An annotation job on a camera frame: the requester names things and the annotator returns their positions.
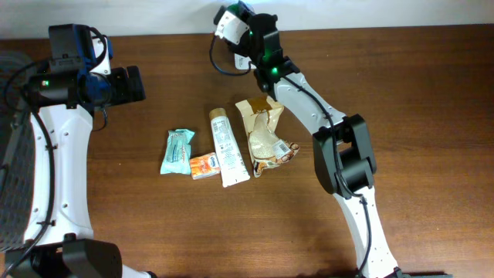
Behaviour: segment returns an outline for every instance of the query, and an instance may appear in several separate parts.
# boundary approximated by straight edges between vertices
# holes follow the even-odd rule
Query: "white wall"
[[[281,30],[494,22],[494,0],[247,0]],[[109,36],[206,33],[223,0],[0,0],[0,38],[79,23]]]

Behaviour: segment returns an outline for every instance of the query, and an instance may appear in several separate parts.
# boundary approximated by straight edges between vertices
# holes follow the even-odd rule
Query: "wooden cap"
[[[216,117],[226,116],[226,111],[223,108],[216,108],[209,112],[209,120],[213,120]]]

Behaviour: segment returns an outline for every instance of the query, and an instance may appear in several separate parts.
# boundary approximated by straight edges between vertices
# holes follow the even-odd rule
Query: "tabletop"
[[[235,103],[262,96],[253,75],[223,76],[211,35],[110,38],[112,67],[137,65],[147,99],[109,108],[91,134],[87,201],[95,239],[159,277],[295,277],[352,273],[343,213],[314,174],[312,138],[285,110],[289,163],[223,188],[219,175],[160,175],[167,133],[195,131],[192,156],[214,151],[210,110],[223,107],[248,170]],[[406,273],[494,273],[494,25],[282,32],[312,88],[367,122],[384,233]],[[48,40],[0,41],[34,60]],[[217,43],[215,58],[232,69]],[[94,126],[103,123],[97,114]]]

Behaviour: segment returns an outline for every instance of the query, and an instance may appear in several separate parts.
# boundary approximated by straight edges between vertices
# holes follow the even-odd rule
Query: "teal plastic wrapper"
[[[161,164],[161,174],[178,173],[191,174],[191,145],[194,131],[177,129],[168,131],[167,150]]]

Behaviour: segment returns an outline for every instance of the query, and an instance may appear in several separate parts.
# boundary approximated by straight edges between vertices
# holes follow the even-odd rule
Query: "orange and white package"
[[[192,158],[190,161],[192,179],[207,178],[220,173],[218,158],[216,153],[205,154],[203,156]]]

